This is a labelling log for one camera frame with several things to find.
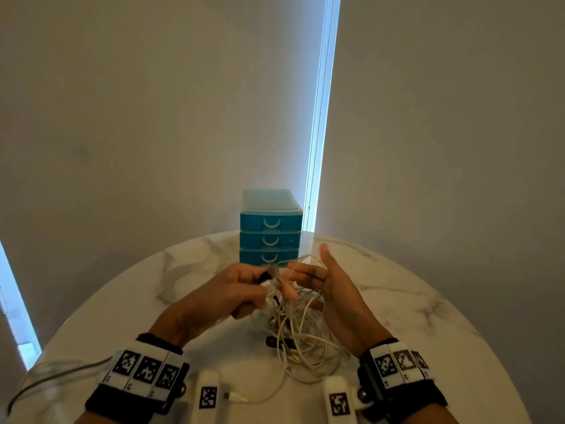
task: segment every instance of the table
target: table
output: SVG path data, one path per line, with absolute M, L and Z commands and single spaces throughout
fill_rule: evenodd
M 147 331 L 167 304 L 236 262 L 238 241 L 238 232 L 204 236 L 131 267 L 73 313 L 45 346 L 39 363 L 69 357 L 95 362 L 113 355 L 127 340 Z M 497 357 L 449 301 L 398 264 L 349 242 L 303 232 L 300 255 L 319 256 L 322 242 L 328 243 L 378 320 L 426 358 L 460 423 L 531 422 Z M 225 320 L 189 343 L 185 354 L 191 373 L 218 370 L 226 387 L 249 397 L 271 390 L 281 372 L 276 352 L 265 346 L 265 333 L 254 329 L 249 318 Z M 45 367 L 52 372 L 68 366 Z M 358 383 L 356 368 L 352 359 L 338 373 Z M 9 423 L 72 423 L 94 390 L 98 373 L 81 371 L 34 390 L 16 403 Z M 219 407 L 220 423 L 326 422 L 321 384 L 302 385 L 290 378 L 264 404 Z M 365 421 L 359 416 L 359 422 Z

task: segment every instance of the black cable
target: black cable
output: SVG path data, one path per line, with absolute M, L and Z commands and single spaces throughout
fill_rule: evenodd
M 16 393 L 16 395 L 12 398 L 12 400 L 10 400 L 10 403 L 8 403 L 8 408 L 6 409 L 6 415 L 8 417 L 10 416 L 10 414 L 12 412 L 12 408 L 14 407 L 14 403 L 16 403 L 16 400 L 19 399 L 22 394 L 24 394 L 28 390 L 31 390 L 33 387 L 36 387 L 39 384 L 43 384 L 44 382 L 51 381 L 52 379 L 57 379 L 57 378 L 60 378 L 60 377 L 64 377 L 65 375 L 69 375 L 69 374 L 72 374 L 74 372 L 78 372 L 79 370 L 89 369 L 91 367 L 97 367 L 97 366 L 103 365 L 104 363 L 109 362 L 111 358 L 112 357 L 108 357 L 108 358 L 105 358 L 104 360 L 97 361 L 96 363 L 90 363 L 89 365 L 82 365 L 82 366 L 79 366 L 79 367 L 74 367 L 73 369 L 66 370 L 65 372 L 60 372 L 58 374 L 51 375 L 50 377 L 39 379 L 39 381 L 35 381 L 33 384 L 30 384 L 27 387 L 22 388 L 20 391 L 18 391 L 18 393 Z

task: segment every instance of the plastic drawer organizer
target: plastic drawer organizer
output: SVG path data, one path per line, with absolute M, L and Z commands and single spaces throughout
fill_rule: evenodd
M 300 247 L 302 208 L 288 189 L 245 189 L 240 228 L 241 263 L 261 266 L 293 260 Z

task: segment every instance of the wristband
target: wristband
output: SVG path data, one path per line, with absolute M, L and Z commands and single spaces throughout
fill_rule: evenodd
M 399 424 L 433 403 L 448 405 L 420 353 L 396 338 L 379 342 L 363 353 L 359 364 L 361 387 L 374 401 L 362 412 L 371 422 L 386 418 L 390 424 Z
M 109 362 L 86 410 L 122 424 L 147 424 L 153 413 L 167 414 L 190 367 L 178 351 L 159 337 L 139 335 Z

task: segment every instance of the drawer handle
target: drawer handle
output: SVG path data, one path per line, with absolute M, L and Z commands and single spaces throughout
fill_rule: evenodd
M 279 240 L 280 240 L 280 237 L 277 237 L 277 240 L 275 242 L 267 242 L 265 237 L 263 237 L 263 244 L 268 245 L 269 247 L 272 247 L 273 245 L 277 245 L 279 243 Z
M 275 260 L 277 260 L 277 257 L 279 257 L 279 255 L 275 254 L 275 257 L 273 257 L 272 260 L 267 260 L 267 259 L 265 259 L 265 256 L 261 255 L 261 258 L 263 259 L 263 262 L 265 262 L 265 263 L 273 263 Z
M 277 221 L 277 224 L 274 224 L 273 226 L 267 223 L 267 219 L 263 219 L 263 224 L 267 226 L 269 229 L 274 229 L 279 227 L 279 224 L 281 224 L 281 219 L 279 219 L 279 221 Z

